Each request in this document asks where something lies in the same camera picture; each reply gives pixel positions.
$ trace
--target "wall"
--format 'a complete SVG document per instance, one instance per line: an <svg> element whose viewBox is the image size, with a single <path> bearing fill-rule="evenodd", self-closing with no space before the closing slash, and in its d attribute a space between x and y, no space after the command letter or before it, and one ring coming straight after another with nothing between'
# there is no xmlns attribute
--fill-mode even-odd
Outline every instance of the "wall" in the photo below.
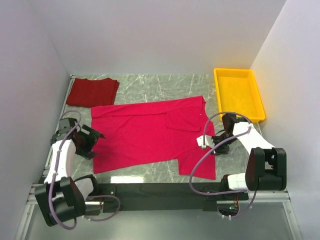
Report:
<svg viewBox="0 0 320 240"><path fill-rule="evenodd" d="M287 187L303 238L319 239L320 1L288 0L252 69L266 111L262 131L287 152Z"/></svg>
<svg viewBox="0 0 320 240"><path fill-rule="evenodd" d="M250 68L285 0L29 0L70 74Z"/></svg>
<svg viewBox="0 0 320 240"><path fill-rule="evenodd" d="M27 1L0 1L0 29L0 238L11 240L45 165L69 76Z"/></svg>

